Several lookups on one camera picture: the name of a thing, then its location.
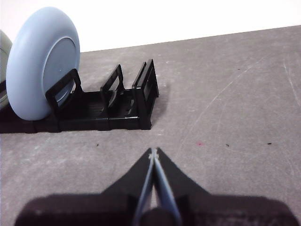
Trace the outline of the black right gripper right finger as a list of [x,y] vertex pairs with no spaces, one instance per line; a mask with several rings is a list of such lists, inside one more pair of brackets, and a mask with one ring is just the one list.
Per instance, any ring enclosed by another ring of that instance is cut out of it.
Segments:
[[155,154],[155,171],[158,178],[160,202],[172,212],[190,212],[190,198],[211,194],[184,174],[158,147]]

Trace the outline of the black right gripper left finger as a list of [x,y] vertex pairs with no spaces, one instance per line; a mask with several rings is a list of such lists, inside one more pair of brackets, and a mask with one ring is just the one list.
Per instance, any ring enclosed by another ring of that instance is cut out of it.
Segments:
[[154,153],[149,148],[126,174],[106,188],[101,195],[105,198],[124,196],[130,207],[144,206],[152,188],[153,167]]

